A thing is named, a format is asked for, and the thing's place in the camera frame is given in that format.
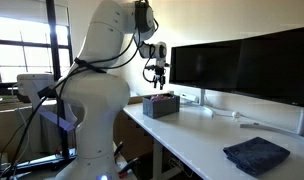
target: monitor screen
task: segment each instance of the monitor screen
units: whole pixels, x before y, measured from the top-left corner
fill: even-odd
[[[244,39],[236,93],[304,107],[304,28]]]
[[[202,89],[235,89],[241,40],[172,48],[170,80]]]

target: desk surface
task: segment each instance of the desk surface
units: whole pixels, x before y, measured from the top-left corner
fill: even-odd
[[[178,113],[157,119],[144,115],[142,104],[128,105],[124,111],[203,179],[256,179],[236,168],[223,148],[257,136],[291,152],[284,162],[259,179],[304,179],[304,142],[275,132],[239,127],[241,123],[254,122],[249,119],[211,118],[202,107],[188,105],[181,105]]]

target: dark box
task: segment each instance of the dark box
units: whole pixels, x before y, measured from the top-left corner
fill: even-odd
[[[179,111],[180,96],[171,94],[163,94],[162,96],[170,98],[152,101],[152,96],[143,97],[143,114],[151,118],[158,118]]]

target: white wall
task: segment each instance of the white wall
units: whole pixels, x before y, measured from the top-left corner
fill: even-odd
[[[69,0],[74,55],[81,47],[86,24],[98,3],[98,0]],[[170,62],[173,46],[240,39],[304,26],[304,0],[150,0],[150,4],[160,29],[148,42],[167,43],[167,62]],[[121,61],[133,51],[132,47]],[[139,94],[160,92],[143,80],[145,62],[137,55],[118,75]],[[150,72],[147,76],[151,79],[153,74]],[[174,90],[176,94],[199,94],[199,89],[168,83],[164,86],[164,91],[167,90]],[[296,127],[297,107],[215,91],[207,91],[206,95],[215,107],[238,110],[281,128],[293,130]]]

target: folded cloth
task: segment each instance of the folded cloth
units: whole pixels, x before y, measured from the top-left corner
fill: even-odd
[[[260,137],[223,149],[236,167],[254,177],[259,176],[285,160],[290,151]]]

